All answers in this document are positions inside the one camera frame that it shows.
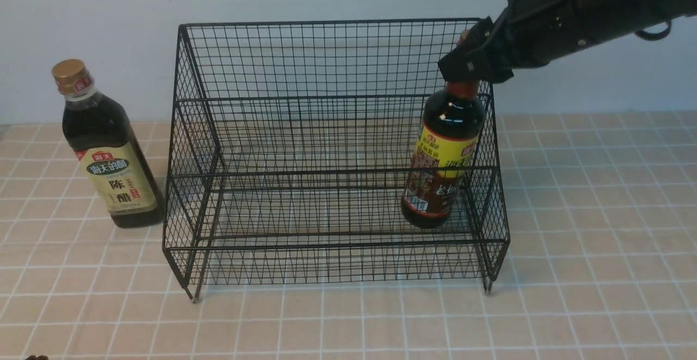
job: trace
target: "gold bottle cap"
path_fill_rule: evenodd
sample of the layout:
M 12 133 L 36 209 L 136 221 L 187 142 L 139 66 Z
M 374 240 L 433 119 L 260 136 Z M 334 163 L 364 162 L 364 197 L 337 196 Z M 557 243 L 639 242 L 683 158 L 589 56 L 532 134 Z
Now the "gold bottle cap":
M 51 69 L 58 91 L 63 95 L 78 94 L 94 84 L 87 67 L 79 59 L 63 60 Z

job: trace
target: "bottle neck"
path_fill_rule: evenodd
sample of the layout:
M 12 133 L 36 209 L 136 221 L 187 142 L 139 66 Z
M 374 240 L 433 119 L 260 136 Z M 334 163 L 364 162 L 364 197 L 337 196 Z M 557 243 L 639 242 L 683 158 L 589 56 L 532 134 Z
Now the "bottle neck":
M 102 99 L 102 94 L 92 84 L 85 90 L 75 94 L 63 95 L 65 99 L 65 107 L 70 109 L 81 109 L 91 107 Z

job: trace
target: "vinegar bottle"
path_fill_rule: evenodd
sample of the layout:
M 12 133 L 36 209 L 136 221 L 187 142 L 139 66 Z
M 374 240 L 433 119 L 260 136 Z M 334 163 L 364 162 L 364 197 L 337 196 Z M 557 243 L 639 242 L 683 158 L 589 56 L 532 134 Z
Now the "vinegar bottle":
M 65 139 L 114 223 L 136 228 L 161 222 L 162 193 L 124 108 L 95 88 L 79 59 L 64 60 L 51 72 L 65 97 Z
M 466 174 L 464 167 L 469 165 L 485 122 L 478 86 L 479 81 L 448 82 L 426 100 L 411 160 L 413 170 L 401 197 L 404 218 L 418 228 L 445 223 L 453 210 Z

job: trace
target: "white wall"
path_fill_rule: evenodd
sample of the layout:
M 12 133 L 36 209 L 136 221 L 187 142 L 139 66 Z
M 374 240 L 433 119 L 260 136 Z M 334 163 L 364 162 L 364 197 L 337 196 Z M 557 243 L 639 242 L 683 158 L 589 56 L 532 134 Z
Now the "white wall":
M 176 28 L 186 22 L 498 16 L 505 0 L 0 0 L 0 124 L 60 121 L 50 68 L 84 59 L 132 119 L 169 119 Z M 498 112 L 695 109 L 697 17 L 627 37 L 496 89 Z

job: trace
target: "wire mesh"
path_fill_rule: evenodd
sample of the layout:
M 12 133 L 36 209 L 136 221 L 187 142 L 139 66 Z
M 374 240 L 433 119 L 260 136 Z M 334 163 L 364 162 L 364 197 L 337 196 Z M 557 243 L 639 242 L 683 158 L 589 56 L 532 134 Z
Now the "wire mesh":
M 443 88 L 437 62 L 474 22 L 182 25 L 163 248 L 187 293 L 495 280 L 510 236 L 489 83 L 451 219 L 419 229 L 399 209 L 423 104 Z

